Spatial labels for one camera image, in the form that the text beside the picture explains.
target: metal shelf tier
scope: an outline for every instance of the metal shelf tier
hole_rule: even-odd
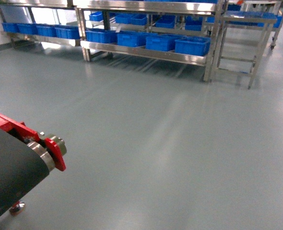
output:
[[[275,24],[277,22],[277,18],[273,16],[272,18],[260,18],[260,17],[239,17],[237,15],[233,15],[231,12],[227,11],[227,13],[222,17],[224,21],[232,21],[232,22],[247,22],[247,23],[269,23]]]
[[[173,61],[191,65],[205,66],[207,56],[194,56],[186,54],[178,54],[174,52],[162,52],[156,50],[145,49],[144,46],[141,47],[127,47],[118,46],[115,44],[103,44],[96,42],[81,41],[81,46],[85,49],[94,49],[105,52],[128,54],[133,56],[145,57],[145,58],[155,58],[166,61]]]
[[[104,25],[104,22],[95,22],[89,21],[92,25]],[[119,27],[121,25],[122,30],[137,30],[137,31],[145,31],[147,29],[146,25],[132,25],[132,24],[119,24],[119,23],[110,23],[111,27]],[[187,36],[205,36],[200,31],[193,31],[193,30],[183,30],[181,28],[162,28],[162,27],[155,27],[151,26],[151,31],[154,33],[164,33],[164,34],[177,34],[177,35],[187,35]]]
[[[0,0],[0,4],[48,8],[73,8],[72,0]]]
[[[30,35],[30,34],[21,34],[21,33],[9,33],[9,32],[1,32],[2,35],[7,35],[10,38],[18,38],[21,40],[31,41],[31,42],[49,42],[58,45],[64,46],[80,46],[80,39],[65,39],[58,37],[46,37],[40,35]]]
[[[212,15],[216,4],[119,0],[73,0],[80,9]]]

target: blue storage box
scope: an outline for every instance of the blue storage box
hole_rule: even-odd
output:
[[[167,20],[175,20],[175,16],[174,15],[163,15],[162,19],[167,19]]]
[[[95,22],[99,22],[103,20],[103,14],[102,12],[96,12],[96,13],[92,13],[89,15],[89,20],[90,21],[95,21]]]
[[[169,51],[175,49],[175,40],[186,37],[185,35],[164,34],[146,37],[146,49]]]
[[[138,47],[146,45],[146,37],[155,36],[154,33],[135,31],[121,31],[117,34],[117,44],[120,46]]]
[[[147,16],[145,14],[137,14],[131,18],[131,24],[133,25],[146,25]]]
[[[117,34],[110,30],[91,29],[86,30],[86,40],[89,42],[115,43],[117,42]]]
[[[18,25],[16,23],[2,23],[5,32],[18,33]]]
[[[164,19],[161,18],[155,23],[156,27],[162,28],[174,28],[175,27],[175,20],[174,19]]]
[[[241,5],[229,4],[228,11],[240,11]]]
[[[56,37],[56,30],[54,26],[37,25],[38,35]]]
[[[17,24],[19,32],[26,35],[35,35],[38,33],[35,24]]]
[[[194,22],[194,21],[203,21],[203,17],[191,17],[191,16],[188,16],[188,17],[185,19],[185,22],[186,22],[186,23]]]
[[[187,37],[176,40],[176,53],[204,56],[209,52],[210,38]]]
[[[207,22],[208,23],[214,23],[215,17],[208,17]]]
[[[56,36],[67,39],[80,39],[79,28],[76,26],[55,27]]]
[[[116,23],[122,23],[122,24],[130,24],[131,18],[135,16],[135,14],[131,13],[122,13],[115,17]]]
[[[201,31],[202,21],[189,21],[185,23],[185,30]]]

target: conveyor belt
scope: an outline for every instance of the conveyor belt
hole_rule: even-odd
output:
[[[0,216],[48,175],[35,151],[0,129]]]

